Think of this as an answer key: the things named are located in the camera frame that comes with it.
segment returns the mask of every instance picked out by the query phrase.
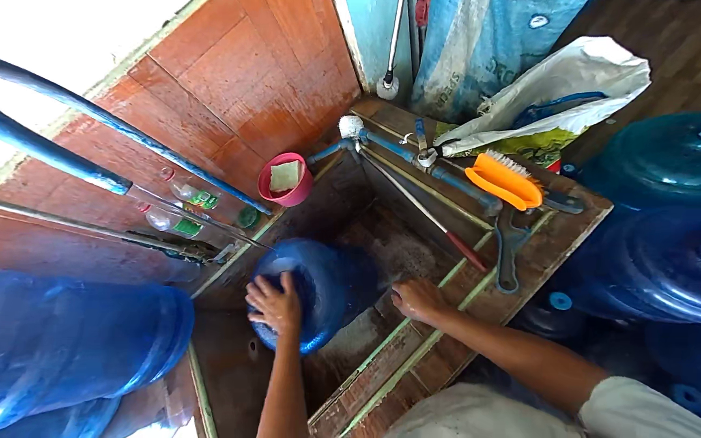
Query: bottle label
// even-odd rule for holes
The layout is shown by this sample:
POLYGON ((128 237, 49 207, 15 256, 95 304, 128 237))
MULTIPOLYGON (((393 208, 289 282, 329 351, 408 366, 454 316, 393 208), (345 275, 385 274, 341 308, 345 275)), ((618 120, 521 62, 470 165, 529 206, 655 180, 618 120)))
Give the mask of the bottle label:
POLYGON ((205 210, 212 210, 218 204, 218 196, 212 195, 206 190, 200 191, 196 196, 186 201, 205 210))
POLYGON ((194 237, 197 234, 200 234, 200 231, 202 230, 202 225, 199 225, 195 222, 191 222, 188 219, 180 219, 180 222, 175 224, 172 227, 172 229, 176 232, 181 232, 188 236, 194 237))

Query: white brush head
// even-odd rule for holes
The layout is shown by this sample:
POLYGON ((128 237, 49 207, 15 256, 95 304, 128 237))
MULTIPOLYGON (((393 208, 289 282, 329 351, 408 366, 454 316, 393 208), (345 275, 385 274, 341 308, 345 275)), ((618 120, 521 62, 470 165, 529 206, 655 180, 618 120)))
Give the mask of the white brush head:
POLYGON ((392 101, 396 97, 396 93, 399 92, 399 80, 394 76, 394 81, 391 83, 391 86, 386 87, 383 84, 383 78, 380 78, 375 85, 375 90, 378 92, 378 97, 381 99, 392 101))
POLYGON ((344 115, 340 117, 340 122, 337 123, 340 128, 340 136, 344 139, 353 139, 358 137, 361 129, 364 128, 364 121, 357 115, 344 115))
POLYGON ((529 178, 532 175, 531 173, 529 173, 526 167, 516 163, 511 158, 506 157, 505 154, 502 154, 501 152, 489 149, 486 150, 484 154, 490 156, 491 158, 494 158, 499 164, 504 165, 511 171, 523 176, 524 178, 529 178))

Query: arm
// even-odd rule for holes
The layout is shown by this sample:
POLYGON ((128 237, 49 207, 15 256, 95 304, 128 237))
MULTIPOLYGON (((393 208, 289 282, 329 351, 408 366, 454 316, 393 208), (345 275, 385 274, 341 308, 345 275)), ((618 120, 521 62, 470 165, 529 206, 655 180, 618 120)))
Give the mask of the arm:
POLYGON ((418 278, 394 285, 394 305, 414 320, 461 341, 545 401, 577 414, 608 373, 561 345, 530 333, 475 320, 448 306, 439 289, 418 278))
POLYGON ((260 275, 255 283, 248 284, 245 301, 261 313, 250 313, 248 319, 267 324, 278 334, 257 436, 306 438, 307 408, 299 364, 301 309, 294 281, 290 272, 281 274, 280 284, 285 292, 282 294, 260 275))

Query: red handle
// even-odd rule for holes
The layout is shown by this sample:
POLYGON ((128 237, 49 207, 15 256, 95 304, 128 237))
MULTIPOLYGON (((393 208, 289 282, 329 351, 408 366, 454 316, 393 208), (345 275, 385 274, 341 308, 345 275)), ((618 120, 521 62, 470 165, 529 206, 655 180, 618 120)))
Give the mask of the red handle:
POLYGON ((467 260, 469 260, 471 264, 474 264, 480 272, 488 271, 488 268, 483 264, 483 262, 481 262, 481 259, 477 256, 477 253, 475 253, 475 251, 472 250, 468 244, 464 243, 461 237, 453 234, 453 232, 445 232, 445 235, 448 236, 450 241, 453 242, 459 251, 464 254, 467 260))

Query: blue pvc pipe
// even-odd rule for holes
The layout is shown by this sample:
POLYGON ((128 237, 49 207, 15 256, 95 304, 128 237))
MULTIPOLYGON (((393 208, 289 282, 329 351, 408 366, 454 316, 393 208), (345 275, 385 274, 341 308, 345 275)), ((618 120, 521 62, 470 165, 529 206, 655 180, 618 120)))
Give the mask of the blue pvc pipe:
POLYGON ((336 144, 333 144, 326 149, 318 152, 317 154, 311 155, 310 157, 307 157, 305 159, 305 162, 307 164, 316 164, 317 161, 321 161, 324 158, 328 157, 331 154, 334 154, 336 151, 340 149, 349 149, 353 147, 353 140, 351 139, 342 139, 338 141, 336 144))
POLYGON ((391 152, 394 152, 395 154, 399 155, 400 157, 404 158, 404 161, 407 161, 409 164, 414 164, 415 163, 415 157, 416 154, 405 148, 404 146, 400 144, 396 144, 394 142, 390 142, 383 138, 382 136, 371 133, 367 131, 366 129, 362 129, 361 132, 359 133, 359 136, 362 139, 369 140, 373 143, 379 144, 380 146, 383 146, 385 149, 390 150, 391 152))
MULTIPOLYGON (((209 174, 209 172, 205 171, 201 167, 186 160, 182 155, 174 152, 165 145, 162 145, 153 137, 143 133, 139 129, 123 121, 121 118, 115 117, 102 107, 93 104, 85 97, 77 95, 72 91, 65 89, 63 86, 57 85, 43 78, 42 76, 36 75, 28 70, 24 70, 16 65, 10 64, 9 62, 4 62, 1 59, 0 78, 25 86, 26 88, 30 88, 40 94, 52 97, 56 101, 69 105, 71 108, 82 112, 83 114, 87 114, 97 121, 111 127, 112 129, 119 131, 121 134, 126 135, 130 139, 140 143, 144 147, 150 149, 156 154, 161 155, 172 163, 179 165, 190 173, 199 176, 201 179, 204 179, 219 189, 222 189, 225 192, 235 196, 246 204, 254 206, 262 213, 272 214, 272 211, 266 208, 263 204, 260 204, 235 187, 225 183, 212 174, 209 174)), ((30 129, 15 122, 0 112, 0 139, 4 140, 5 142, 12 144, 14 147, 23 150, 27 154, 34 154, 33 156, 35 158, 44 161, 46 164, 50 164, 53 167, 67 172, 68 174, 82 178, 89 183, 111 190, 113 193, 126 193, 128 187, 126 187, 126 190, 123 190, 121 193, 122 189, 125 187, 125 184, 128 183, 129 187, 131 186, 131 182, 129 180, 112 174, 111 172, 104 170, 102 167, 99 167, 88 160, 83 161, 82 157, 69 151, 60 152, 58 149, 63 150, 61 146, 51 142, 50 140, 37 140, 35 136, 42 138, 41 135, 35 134, 30 129)))
MULTIPOLYGON (((408 164, 415 164, 417 162, 417 154, 400 144, 386 140, 381 135, 370 132, 367 129, 362 129, 359 132, 359 137, 361 137, 363 140, 368 140, 373 143, 379 144, 385 149, 394 152, 396 155, 399 155, 402 159, 404 159, 404 161, 406 161, 408 164)), ((344 142, 350 142, 350 139, 342 139, 336 144, 333 144, 325 150, 322 150, 321 152, 318 152, 317 154, 309 157, 307 159, 307 163, 315 163, 316 161, 327 157, 329 154, 333 154, 339 148, 344 147, 344 142)), ((498 197, 479 189, 477 186, 470 184, 469 182, 463 180, 460 177, 455 176, 454 174, 448 172, 448 170, 442 166, 433 164, 430 167, 429 174, 441 181, 444 181, 449 185, 452 185, 453 187, 456 187, 457 189, 469 195, 472 199, 476 200, 479 204, 483 206, 483 208, 486 210, 485 213, 487 215, 496 216, 497 214, 499 214, 499 211, 501 210, 501 200, 498 197)))
POLYGON ((433 166, 431 175, 441 181, 444 181, 445 183, 448 183, 448 185, 456 187, 472 197, 472 199, 476 200, 483 206, 483 208, 486 209, 487 215, 496 216, 501 210, 501 200, 498 197, 479 189, 474 184, 470 184, 458 176, 455 176, 451 172, 448 172, 448 169, 442 166, 433 166))
POLYGON ((0 112, 0 140, 49 166, 116 195, 125 195, 131 188, 131 181, 128 179, 93 164, 71 150, 64 149, 2 112, 0 112))

